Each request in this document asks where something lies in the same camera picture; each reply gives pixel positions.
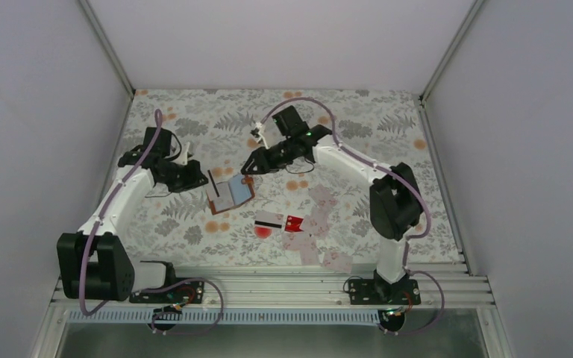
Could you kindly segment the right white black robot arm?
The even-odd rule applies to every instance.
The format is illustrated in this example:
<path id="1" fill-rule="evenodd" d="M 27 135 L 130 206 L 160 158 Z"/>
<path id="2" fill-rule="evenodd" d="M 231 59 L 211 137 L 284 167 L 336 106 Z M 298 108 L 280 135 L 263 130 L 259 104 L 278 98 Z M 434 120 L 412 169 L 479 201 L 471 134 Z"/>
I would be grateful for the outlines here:
<path id="1" fill-rule="evenodd" d="M 389 166 L 346 144 L 338 134 L 336 117 L 328 111 L 331 125 L 310 127 L 288 101 L 270 110 L 251 129 L 260 147 L 242 166 L 244 175 L 279 172 L 298 158 L 309 160 L 362 179 L 369 187 L 369 218 L 381 237 L 380 257 L 373 274 L 376 298 L 391 304 L 401 297 L 410 280 L 407 267 L 408 232 L 431 215 L 413 170 L 405 163 Z"/>

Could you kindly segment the brown leather card holder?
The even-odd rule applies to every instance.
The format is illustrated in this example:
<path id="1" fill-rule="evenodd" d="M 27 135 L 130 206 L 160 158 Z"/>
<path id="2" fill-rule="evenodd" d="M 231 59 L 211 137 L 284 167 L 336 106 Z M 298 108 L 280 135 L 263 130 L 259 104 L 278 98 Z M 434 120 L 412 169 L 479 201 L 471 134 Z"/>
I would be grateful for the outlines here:
<path id="1" fill-rule="evenodd" d="M 227 181 L 216 182 L 220 197 L 208 200 L 213 215 L 241 207 L 255 197 L 254 180 L 249 175 L 234 175 Z"/>

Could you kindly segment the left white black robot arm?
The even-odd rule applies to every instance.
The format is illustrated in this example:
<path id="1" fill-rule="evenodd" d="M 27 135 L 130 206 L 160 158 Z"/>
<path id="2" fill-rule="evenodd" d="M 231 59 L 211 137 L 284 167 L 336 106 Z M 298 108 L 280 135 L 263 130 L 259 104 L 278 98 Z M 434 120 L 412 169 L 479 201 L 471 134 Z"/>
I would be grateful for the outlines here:
<path id="1" fill-rule="evenodd" d="M 92 216 L 76 232 L 60 236 L 57 255 L 67 298 L 123 301 L 144 289 L 160 302 L 176 296 L 171 264 L 132 259 L 121 241 L 156 185 L 181 193 L 207 184 L 186 146 L 172 150 L 176 141 L 169 130 L 147 128 L 143 143 L 119 158 L 112 186 Z"/>

